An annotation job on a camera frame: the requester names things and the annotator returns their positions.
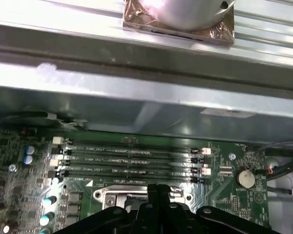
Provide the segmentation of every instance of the metal cylinder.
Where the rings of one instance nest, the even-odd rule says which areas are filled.
[[[206,29],[219,23],[236,0],[139,0],[159,22],[186,31]]]

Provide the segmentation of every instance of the mounting hole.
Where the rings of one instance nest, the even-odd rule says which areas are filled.
[[[220,5],[220,8],[223,9],[223,10],[226,10],[228,9],[229,5],[226,1],[223,1]]]

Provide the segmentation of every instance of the motherboard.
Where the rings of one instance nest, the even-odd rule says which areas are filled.
[[[241,143],[0,128],[0,233],[51,234],[111,206],[128,212],[147,184],[195,212],[211,205],[269,226],[267,181]]]

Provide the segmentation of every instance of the green circuit board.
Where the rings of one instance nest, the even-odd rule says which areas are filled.
[[[62,142],[54,144],[54,137]],[[32,162],[25,164],[28,146],[34,146],[35,152]],[[250,148],[241,143],[158,136],[0,129],[0,203],[5,204],[0,229],[13,220],[18,223],[14,233],[38,234],[41,216],[53,212],[47,228],[56,231],[102,209],[93,197],[97,189],[150,183],[192,194],[193,212],[211,205],[268,226],[267,182],[253,173],[262,166]],[[238,177],[250,173],[246,180]],[[42,200],[51,195],[57,200],[48,210]]]

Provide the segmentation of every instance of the copper plate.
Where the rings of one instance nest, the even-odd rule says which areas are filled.
[[[160,23],[150,16],[138,0],[125,0],[123,27],[178,36],[220,45],[234,43],[234,9],[215,26],[199,31],[182,31]]]

